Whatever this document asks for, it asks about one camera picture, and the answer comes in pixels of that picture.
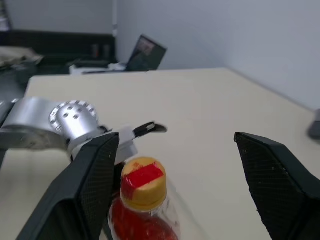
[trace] white wall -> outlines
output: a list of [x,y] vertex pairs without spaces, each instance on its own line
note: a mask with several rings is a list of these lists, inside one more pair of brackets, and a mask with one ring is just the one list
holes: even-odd
[[161,69],[227,66],[320,108],[320,1],[118,1],[121,61],[143,33],[168,47]]
[[112,33],[112,0],[6,0],[14,29]]

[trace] red liquid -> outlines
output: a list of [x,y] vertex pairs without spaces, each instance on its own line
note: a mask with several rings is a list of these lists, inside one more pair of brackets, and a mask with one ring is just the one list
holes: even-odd
[[157,216],[126,208],[118,198],[112,205],[111,221],[119,240],[178,240],[170,226]]

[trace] background desk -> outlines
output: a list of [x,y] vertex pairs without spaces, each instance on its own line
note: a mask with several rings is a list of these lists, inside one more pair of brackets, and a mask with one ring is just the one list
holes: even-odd
[[[235,132],[285,144],[320,178],[320,145],[306,136],[313,113],[225,68],[34,77],[27,96],[89,101],[113,129],[165,124],[168,133],[135,141],[139,152],[163,162],[214,240],[270,239],[249,193]],[[8,152],[0,172],[1,238],[19,234],[68,163],[58,151]]]

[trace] red label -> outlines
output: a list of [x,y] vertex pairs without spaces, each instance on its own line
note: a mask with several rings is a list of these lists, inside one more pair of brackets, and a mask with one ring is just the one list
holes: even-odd
[[163,175],[164,173],[157,167],[156,163],[143,166],[122,177],[121,192],[125,198],[132,199],[137,188],[151,183]]

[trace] yellow bottle cap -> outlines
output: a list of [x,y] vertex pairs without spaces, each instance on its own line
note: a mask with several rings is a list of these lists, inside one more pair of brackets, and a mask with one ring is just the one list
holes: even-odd
[[135,158],[122,170],[121,199],[132,209],[152,210],[166,198],[166,178],[164,166],[156,159]]

